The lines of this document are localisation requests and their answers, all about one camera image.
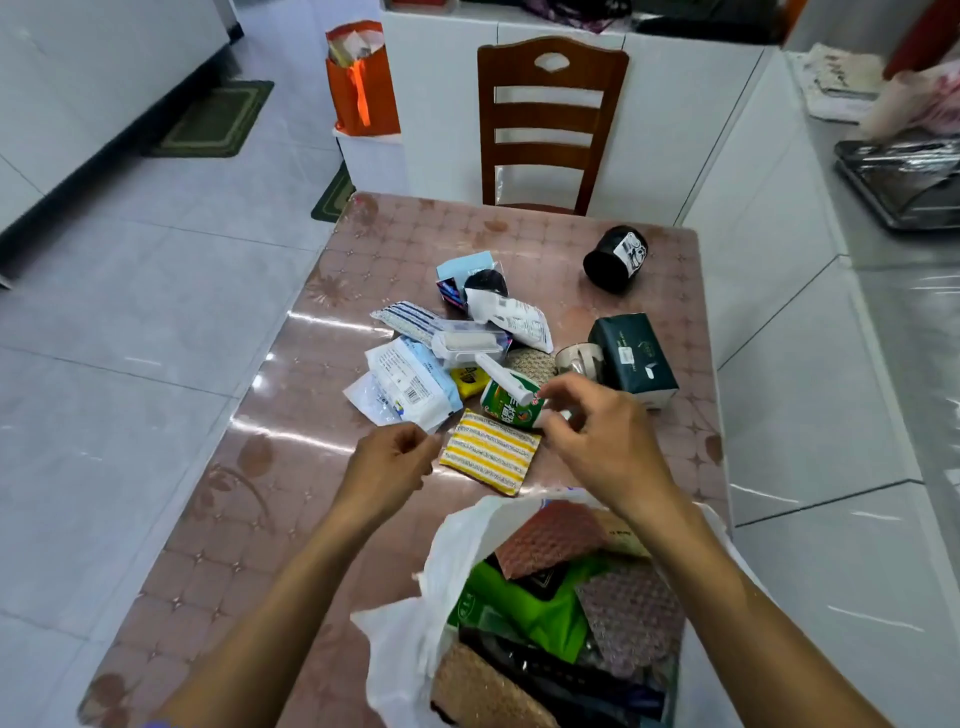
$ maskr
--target dining table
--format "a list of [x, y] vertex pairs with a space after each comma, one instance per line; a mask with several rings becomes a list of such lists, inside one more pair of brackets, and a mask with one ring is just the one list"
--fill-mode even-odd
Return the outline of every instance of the dining table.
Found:
[[[583, 258], [606, 230], [625, 223], [642, 233], [649, 252], [627, 291], [614, 295], [587, 279]], [[329, 508], [357, 442], [374, 428], [344, 395], [367, 371], [364, 352], [395, 336], [371, 312], [409, 301], [463, 317], [441, 299], [436, 268], [482, 251], [502, 267], [511, 297], [544, 312], [555, 351], [587, 341], [598, 318], [648, 315], [679, 385], [653, 414], [661, 448], [677, 484], [730, 523], [694, 231], [356, 192], [97, 669], [79, 708], [84, 724], [142, 725], [264, 598]], [[466, 404], [476, 409], [475, 401]], [[451, 415], [442, 431], [459, 418]], [[521, 495], [548, 497], [577, 485], [544, 438]], [[348, 569], [280, 728], [382, 725], [365, 694], [369, 645], [350, 615], [419, 595], [414, 574], [438, 527], [484, 496], [503, 497], [435, 463]]]

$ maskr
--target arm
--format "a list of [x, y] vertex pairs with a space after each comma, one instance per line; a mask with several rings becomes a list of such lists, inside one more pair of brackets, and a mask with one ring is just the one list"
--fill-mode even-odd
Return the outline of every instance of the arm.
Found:
[[157, 711], [160, 725], [273, 728], [350, 563], [422, 485], [439, 450], [439, 438], [412, 424], [363, 438], [306, 547]]
[[890, 726], [727, 555], [673, 482], [642, 405], [578, 375], [541, 395], [586, 415], [579, 433], [552, 415], [548, 440], [660, 564], [747, 728]]

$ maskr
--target mug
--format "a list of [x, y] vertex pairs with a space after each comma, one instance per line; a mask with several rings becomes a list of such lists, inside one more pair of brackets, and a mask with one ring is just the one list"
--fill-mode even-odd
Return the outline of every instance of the mug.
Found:
[[601, 381], [603, 378], [603, 350], [596, 344], [574, 344], [557, 352], [557, 369], [563, 372], [578, 372], [587, 379]]

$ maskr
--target brown scrub pad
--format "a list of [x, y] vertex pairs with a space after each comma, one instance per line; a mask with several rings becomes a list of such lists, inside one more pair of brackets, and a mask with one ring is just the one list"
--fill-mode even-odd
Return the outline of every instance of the brown scrub pad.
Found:
[[546, 708], [460, 643], [441, 660], [430, 702], [460, 728], [558, 728]]
[[506, 579], [519, 579], [604, 547], [607, 531], [580, 503], [553, 500], [493, 553]]

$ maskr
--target hand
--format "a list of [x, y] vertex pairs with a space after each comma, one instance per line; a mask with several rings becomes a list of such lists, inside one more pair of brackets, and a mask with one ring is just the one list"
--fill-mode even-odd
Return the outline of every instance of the hand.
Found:
[[677, 487], [660, 452], [646, 408], [633, 396], [592, 382], [579, 374], [548, 381], [540, 396], [551, 407], [580, 410], [586, 423], [580, 432], [551, 412], [543, 424], [551, 443], [581, 484], [643, 533], [656, 538], [670, 528], [667, 518], [692, 503]]
[[422, 487], [440, 445], [413, 423], [378, 427], [357, 443], [330, 510], [377, 528]]

